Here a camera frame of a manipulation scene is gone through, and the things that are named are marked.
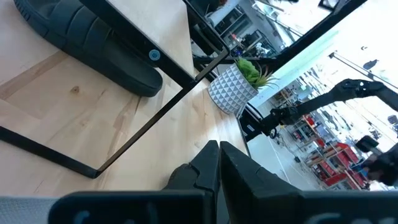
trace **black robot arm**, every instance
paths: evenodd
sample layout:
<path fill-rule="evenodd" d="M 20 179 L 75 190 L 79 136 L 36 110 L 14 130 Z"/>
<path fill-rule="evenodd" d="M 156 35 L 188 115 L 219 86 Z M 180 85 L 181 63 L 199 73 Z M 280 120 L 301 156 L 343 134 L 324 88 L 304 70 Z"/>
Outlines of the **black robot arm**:
<path fill-rule="evenodd" d="M 298 106 L 290 106 L 280 109 L 272 109 L 270 115 L 260 121 L 261 131 L 270 136 L 271 131 L 278 125 L 292 125 L 301 116 L 309 114 L 323 106 L 336 101 L 346 101 L 355 98 L 377 96 L 395 111 L 398 111 L 398 95 L 387 88 L 381 82 L 369 82 L 366 80 L 345 79 L 339 82 L 328 93 L 320 95 Z"/>

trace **potted plant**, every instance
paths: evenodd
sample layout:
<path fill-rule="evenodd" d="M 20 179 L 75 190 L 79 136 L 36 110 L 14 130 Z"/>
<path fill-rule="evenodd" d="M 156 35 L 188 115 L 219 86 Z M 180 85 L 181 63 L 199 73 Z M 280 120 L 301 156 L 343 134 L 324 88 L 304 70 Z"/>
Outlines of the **potted plant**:
<path fill-rule="evenodd" d="M 238 114 L 259 93 L 258 89 L 273 84 L 271 81 L 275 79 L 268 68 L 262 73 L 251 62 L 240 58 L 210 83 L 208 91 L 225 113 Z"/>

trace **white geometric planter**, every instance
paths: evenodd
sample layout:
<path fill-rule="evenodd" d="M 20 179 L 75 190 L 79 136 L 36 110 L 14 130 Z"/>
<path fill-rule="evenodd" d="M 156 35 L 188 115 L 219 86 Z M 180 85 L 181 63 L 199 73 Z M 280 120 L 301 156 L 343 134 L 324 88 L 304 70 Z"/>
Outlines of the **white geometric planter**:
<path fill-rule="evenodd" d="M 216 105 L 228 114 L 238 114 L 246 103 L 258 94 L 236 64 L 231 65 L 212 81 L 208 91 Z"/>

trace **light wood surface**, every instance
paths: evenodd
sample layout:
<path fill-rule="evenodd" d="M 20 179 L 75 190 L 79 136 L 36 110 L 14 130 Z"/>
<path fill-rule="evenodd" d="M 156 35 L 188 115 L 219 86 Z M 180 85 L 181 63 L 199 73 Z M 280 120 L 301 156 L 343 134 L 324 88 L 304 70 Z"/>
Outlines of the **light wood surface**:
<path fill-rule="evenodd" d="M 42 39 L 11 0 L 0 1 L 0 28 L 0 125 L 95 168 L 180 90 L 162 73 L 155 97 L 131 94 Z M 192 61 L 188 51 L 181 62 Z M 207 85 L 198 84 L 95 180 L 0 141 L 0 195 L 158 190 L 210 139 L 246 153 L 236 118 L 217 108 Z"/>
<path fill-rule="evenodd" d="M 182 0 L 107 0 L 194 77 L 187 7 Z"/>

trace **green plant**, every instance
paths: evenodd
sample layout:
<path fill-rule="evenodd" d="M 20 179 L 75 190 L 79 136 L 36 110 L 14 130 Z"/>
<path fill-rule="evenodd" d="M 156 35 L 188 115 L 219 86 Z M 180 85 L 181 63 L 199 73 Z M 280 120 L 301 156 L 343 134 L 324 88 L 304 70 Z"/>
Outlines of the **green plant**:
<path fill-rule="evenodd" d="M 268 72 L 268 67 L 266 67 L 266 71 L 264 74 L 262 74 L 260 66 L 259 71 L 250 61 L 243 58 L 240 58 L 236 62 L 236 66 L 238 67 L 239 71 L 241 71 L 245 79 L 249 82 L 249 84 L 256 90 L 264 86 L 271 87 L 271 85 L 276 85 L 271 81 L 278 80 L 278 78 L 272 77 L 272 72 Z"/>

